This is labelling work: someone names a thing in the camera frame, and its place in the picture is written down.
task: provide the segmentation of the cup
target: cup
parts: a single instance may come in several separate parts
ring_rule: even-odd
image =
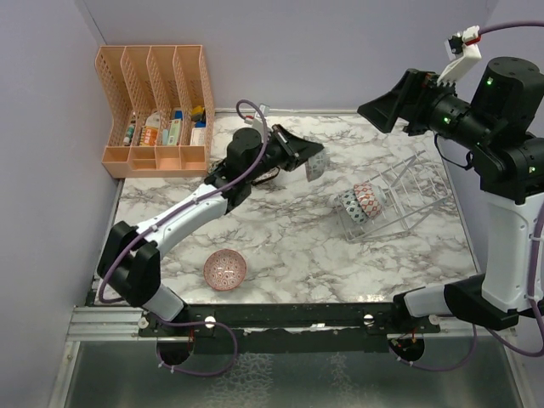
[[[368,215],[366,215],[361,208],[359,201],[357,200],[357,195],[353,189],[345,190],[340,193],[338,199],[354,223],[364,224],[369,220]]]
[[[378,185],[371,183],[355,184],[354,193],[361,209],[369,219],[375,219],[383,212],[387,197]]]

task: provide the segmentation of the screw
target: screw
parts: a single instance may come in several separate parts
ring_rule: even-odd
[[[138,328],[140,329],[147,329],[147,327],[150,325],[150,322],[145,318],[145,317],[141,317],[139,320],[138,320]]]

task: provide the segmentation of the white connector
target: white connector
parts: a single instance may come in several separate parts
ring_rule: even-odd
[[[455,59],[452,60],[440,74],[438,80],[439,84],[456,83],[482,59],[482,54],[479,52],[479,48],[476,43],[470,45],[466,44],[470,41],[478,39],[478,25],[469,27],[462,33],[457,33],[457,36],[461,37],[463,42],[462,52],[460,55],[455,56],[448,48],[450,59],[451,57]]]

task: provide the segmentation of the small bottle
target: small bottle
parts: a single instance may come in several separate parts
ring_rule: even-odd
[[[135,128],[136,128],[136,118],[134,117],[134,112],[133,112],[133,116],[130,120],[130,124],[127,127],[127,132],[125,133],[125,139],[122,140],[122,143],[125,146],[130,146],[130,144],[132,143]]]

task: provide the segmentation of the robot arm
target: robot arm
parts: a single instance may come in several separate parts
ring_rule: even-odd
[[[225,159],[193,194],[138,225],[130,226],[123,221],[114,225],[99,261],[99,276],[105,278],[121,258],[108,284],[131,306],[149,310],[166,321],[175,320],[186,309],[186,303],[161,283],[161,259],[187,235],[238,207],[250,195],[253,180],[277,167],[292,171],[308,165],[324,149],[322,144],[300,139],[281,125],[274,125],[269,130],[266,151],[254,169],[221,194],[211,194],[246,173],[262,147],[258,130],[251,127],[237,130]],[[130,243],[148,230],[150,233],[123,256]]]
[[[544,75],[523,59],[492,59],[472,102],[465,102],[456,96],[455,81],[479,59],[463,62],[470,48],[475,55],[475,47],[462,42],[463,55],[441,75],[406,71],[391,92],[358,109],[384,133],[400,117],[408,121],[409,136],[430,130],[469,149],[487,200],[487,273],[397,295],[394,317],[407,330],[428,315],[454,315],[502,330],[517,325],[520,315],[534,315],[531,301],[542,299],[533,234],[544,203],[544,139],[527,128],[544,96]]]

